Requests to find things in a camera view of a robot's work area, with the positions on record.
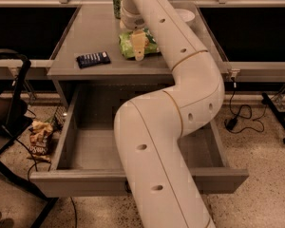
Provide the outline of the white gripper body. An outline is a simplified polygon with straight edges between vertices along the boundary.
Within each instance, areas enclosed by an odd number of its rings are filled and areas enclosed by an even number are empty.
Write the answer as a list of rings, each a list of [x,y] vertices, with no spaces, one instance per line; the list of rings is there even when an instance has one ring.
[[[142,29],[145,26],[143,17],[132,0],[122,0],[121,20],[127,29]]]

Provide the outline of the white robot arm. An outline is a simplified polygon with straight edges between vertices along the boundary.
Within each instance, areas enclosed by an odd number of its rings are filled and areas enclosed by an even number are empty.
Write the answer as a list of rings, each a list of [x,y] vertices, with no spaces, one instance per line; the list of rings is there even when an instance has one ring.
[[[154,36],[174,85],[135,97],[117,111],[114,134],[144,228],[215,228],[178,146],[210,123],[224,83],[207,47],[168,0],[123,0]]]

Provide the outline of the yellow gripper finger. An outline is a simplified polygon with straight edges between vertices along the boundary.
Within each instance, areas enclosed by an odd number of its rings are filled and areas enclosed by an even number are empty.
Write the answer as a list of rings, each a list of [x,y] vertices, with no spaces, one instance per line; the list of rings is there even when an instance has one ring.
[[[134,30],[131,34],[131,44],[134,51],[136,61],[141,61],[144,58],[145,33],[142,29]]]

